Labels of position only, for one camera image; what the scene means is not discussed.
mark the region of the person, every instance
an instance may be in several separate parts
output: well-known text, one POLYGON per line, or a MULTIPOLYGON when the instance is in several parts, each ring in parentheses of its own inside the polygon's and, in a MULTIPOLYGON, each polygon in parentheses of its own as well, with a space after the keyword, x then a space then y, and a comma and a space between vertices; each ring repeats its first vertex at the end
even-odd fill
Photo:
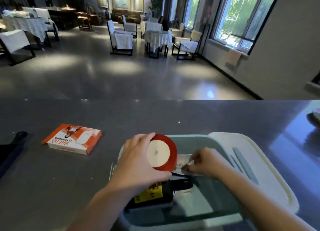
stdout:
MULTIPOLYGON (((126 141, 111 180, 94 195, 84 212, 67 231, 110 230, 134 196, 156 182, 170 179, 170 172, 155 170, 148 162, 146 152, 154 135, 155 133, 138 134, 126 141)), ((267 197, 215 149, 197 150, 192 158, 194 165, 187 166, 187 170, 221 181, 243 205, 259 230, 315 230, 267 197)))

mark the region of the teal plastic container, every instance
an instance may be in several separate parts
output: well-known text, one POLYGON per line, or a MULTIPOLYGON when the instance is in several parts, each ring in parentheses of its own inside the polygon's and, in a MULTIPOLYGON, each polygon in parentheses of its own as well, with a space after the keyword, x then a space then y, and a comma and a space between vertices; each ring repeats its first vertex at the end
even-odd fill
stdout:
MULTIPOLYGON (((168 137, 175 143, 178 154, 192 154, 199 148, 214 148, 235 166, 222 145, 209 136, 168 137)), ((191 180, 194 186, 191 193, 174 196, 172 206, 123 212, 119 220, 129 230, 205 229, 242 220, 238 201, 220 181, 202 176, 191 177, 191 180)))

